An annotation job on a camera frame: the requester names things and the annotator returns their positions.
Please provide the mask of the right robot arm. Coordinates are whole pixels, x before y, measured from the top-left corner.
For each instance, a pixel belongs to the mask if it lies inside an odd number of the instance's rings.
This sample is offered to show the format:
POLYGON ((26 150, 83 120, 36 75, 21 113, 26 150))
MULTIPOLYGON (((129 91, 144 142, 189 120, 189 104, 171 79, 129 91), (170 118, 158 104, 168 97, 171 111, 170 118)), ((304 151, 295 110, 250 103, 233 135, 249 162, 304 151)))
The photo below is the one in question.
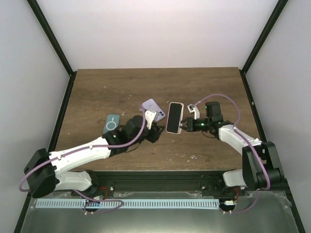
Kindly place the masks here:
POLYGON ((273 142, 253 138, 239 130, 234 123, 225 121, 220 104, 216 101, 205 103, 205 118, 200 118, 195 105, 190 104, 187 108, 194 116, 182 120, 181 129, 209 133, 242 156, 242 169, 224 172, 223 179, 217 181, 216 191, 220 195, 228 195, 237 186, 248 190, 268 190, 284 181, 284 172, 273 142))

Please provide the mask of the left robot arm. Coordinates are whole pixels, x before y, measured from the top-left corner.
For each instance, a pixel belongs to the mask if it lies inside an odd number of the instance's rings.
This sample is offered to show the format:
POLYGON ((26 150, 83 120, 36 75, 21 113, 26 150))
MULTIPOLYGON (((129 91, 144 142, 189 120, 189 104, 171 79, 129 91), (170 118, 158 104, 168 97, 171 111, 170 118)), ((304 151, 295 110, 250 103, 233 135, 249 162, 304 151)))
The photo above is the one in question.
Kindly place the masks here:
POLYGON ((134 116, 125 125, 86 144, 52 152, 39 149, 27 163, 22 181, 28 183, 27 192, 36 199, 58 190, 77 190, 94 196, 99 192, 96 176, 90 170, 74 172, 74 168, 125 153, 144 140, 155 143, 163 130, 164 126, 143 116, 134 116))

